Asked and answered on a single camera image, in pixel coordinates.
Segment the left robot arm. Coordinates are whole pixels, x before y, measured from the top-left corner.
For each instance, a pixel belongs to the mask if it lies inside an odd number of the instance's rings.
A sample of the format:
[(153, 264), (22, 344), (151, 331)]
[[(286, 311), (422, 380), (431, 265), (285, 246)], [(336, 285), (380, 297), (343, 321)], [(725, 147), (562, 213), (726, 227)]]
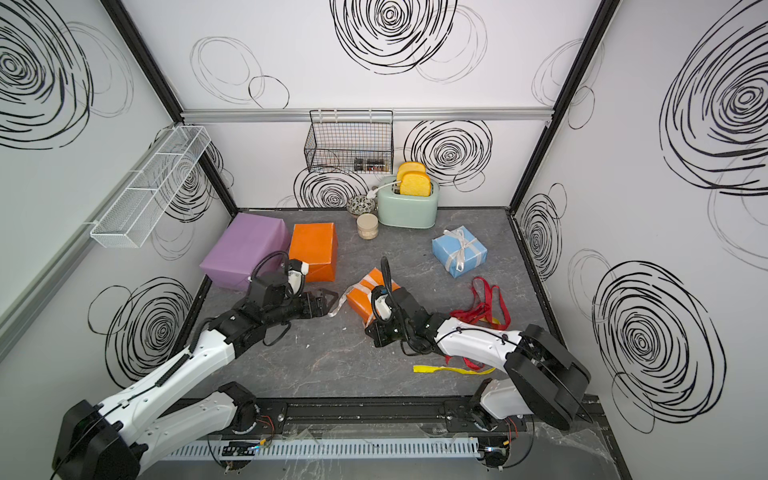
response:
[(82, 400), (71, 407), (62, 419), (51, 476), (135, 479), (167, 455), (232, 426), (238, 418), (255, 421), (255, 399), (236, 382), (192, 405), (171, 408), (263, 341), (271, 327), (328, 315), (338, 293), (306, 291), (302, 277), (273, 273), (255, 278), (244, 298), (205, 320), (184, 349), (147, 376), (95, 405)]

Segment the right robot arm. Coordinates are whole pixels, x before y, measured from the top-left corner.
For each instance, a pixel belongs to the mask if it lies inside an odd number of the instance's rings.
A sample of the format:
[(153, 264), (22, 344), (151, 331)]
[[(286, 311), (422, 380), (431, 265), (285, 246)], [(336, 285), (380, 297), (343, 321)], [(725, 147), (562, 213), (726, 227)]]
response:
[(407, 289), (393, 286), (386, 257), (380, 271), (383, 283), (373, 288), (373, 320), (365, 328), (377, 348), (398, 343), (407, 355), (462, 357), (500, 369), (507, 379), (480, 390), (482, 413), (499, 420), (532, 414), (560, 430), (572, 427), (583, 411), (591, 374), (550, 332), (536, 324), (505, 330), (430, 313)]

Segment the purple gift box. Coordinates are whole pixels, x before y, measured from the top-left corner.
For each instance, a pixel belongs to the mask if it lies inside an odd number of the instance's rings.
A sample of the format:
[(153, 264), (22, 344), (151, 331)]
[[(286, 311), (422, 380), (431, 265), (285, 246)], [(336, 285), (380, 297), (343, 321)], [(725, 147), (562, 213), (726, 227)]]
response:
[(268, 254), (286, 251), (290, 234), (283, 219), (239, 213), (200, 264), (220, 288), (246, 291), (248, 278)]

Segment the orange box red ribbon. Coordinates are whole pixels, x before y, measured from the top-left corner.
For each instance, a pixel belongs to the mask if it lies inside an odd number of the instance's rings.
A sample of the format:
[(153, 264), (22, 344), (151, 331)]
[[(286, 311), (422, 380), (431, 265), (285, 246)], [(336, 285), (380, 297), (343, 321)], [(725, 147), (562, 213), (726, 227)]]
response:
[(289, 256), (309, 265), (307, 282), (334, 282), (338, 259), (335, 224), (296, 224), (293, 227)]

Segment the yellow ribbon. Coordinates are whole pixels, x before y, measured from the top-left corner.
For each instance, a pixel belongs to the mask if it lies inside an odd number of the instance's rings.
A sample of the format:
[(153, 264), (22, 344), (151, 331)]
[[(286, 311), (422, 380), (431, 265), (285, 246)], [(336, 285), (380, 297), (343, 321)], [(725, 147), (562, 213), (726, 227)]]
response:
[(451, 372), (460, 375), (473, 375), (483, 376), (488, 375), (496, 371), (495, 368), (486, 368), (481, 370), (472, 370), (467, 368), (456, 368), (450, 366), (430, 366), (430, 365), (414, 365), (412, 371), (419, 374), (434, 374), (438, 372)]

